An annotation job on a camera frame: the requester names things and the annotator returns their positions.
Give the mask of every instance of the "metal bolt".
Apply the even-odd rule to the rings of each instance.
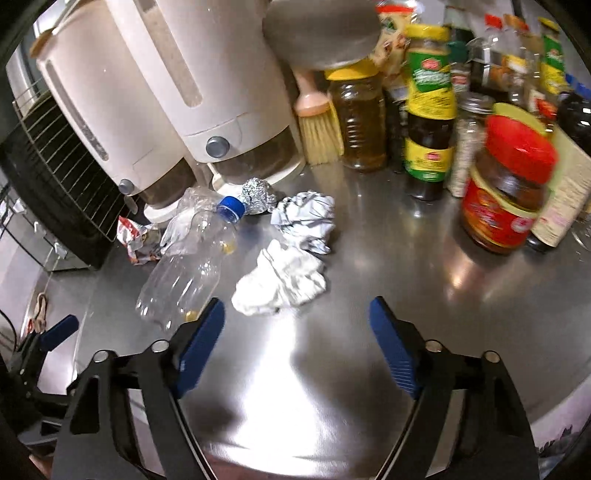
[[[95,355],[92,357],[92,361],[96,362],[97,364],[104,362],[105,360],[107,360],[109,358],[109,352],[107,352],[107,350],[99,350],[98,352],[95,353]]]
[[[484,354],[484,358],[486,358],[492,364],[497,364],[501,361],[501,357],[499,356],[499,354],[496,352],[493,352],[492,350],[488,350]]]
[[[428,340],[425,343],[425,348],[432,353],[439,353],[443,350],[443,345],[440,344],[437,340]]]
[[[168,342],[166,340],[157,340],[152,344],[152,351],[160,353],[168,350]]]

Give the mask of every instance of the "blue bottle cap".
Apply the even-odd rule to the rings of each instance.
[[[244,212],[246,212],[244,204],[235,197],[224,197],[219,204],[233,211],[238,218],[242,218]]]

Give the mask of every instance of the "red label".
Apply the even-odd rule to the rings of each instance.
[[[468,224],[500,247],[518,247],[527,238],[534,219],[508,212],[486,190],[470,179],[462,210]]]
[[[441,62],[437,59],[427,59],[421,62],[421,67],[424,70],[440,70],[441,69]]]

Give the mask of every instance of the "condiment bottle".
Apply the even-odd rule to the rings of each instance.
[[[468,44],[470,90],[493,97],[497,102],[507,101],[507,45],[502,30],[503,22],[494,15],[485,16],[483,37]]]
[[[557,247],[591,193],[591,99],[570,93],[560,103],[552,143],[560,155],[553,191],[528,238],[540,252]]]
[[[358,171],[386,165],[385,105],[378,73],[368,59],[325,72],[343,139],[341,160]]]
[[[538,218],[557,154],[517,120],[491,115],[487,125],[485,147],[470,170],[462,224],[487,250],[509,254],[525,242]]]
[[[525,22],[514,15],[505,15],[505,38],[507,41],[507,66],[509,67],[509,103],[528,110],[526,79],[528,74],[528,53],[522,34]]]
[[[405,168],[407,192],[418,199],[441,198],[443,181],[453,158],[452,133],[456,117],[448,31],[436,25],[411,24],[408,65],[408,138]]]
[[[546,100],[558,105],[558,94],[567,86],[564,75],[564,57],[560,43],[560,29],[552,20],[539,17],[544,43],[544,56],[541,63],[541,87]]]
[[[466,92],[458,97],[456,119],[456,156],[446,180],[452,196],[462,198],[470,179],[476,152],[486,140],[486,117],[492,115],[494,100],[486,95]]]

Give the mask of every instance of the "wire rack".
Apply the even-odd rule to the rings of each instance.
[[[43,80],[12,103],[20,125],[41,163],[64,196],[111,242],[119,215],[127,213],[123,195],[80,141]]]

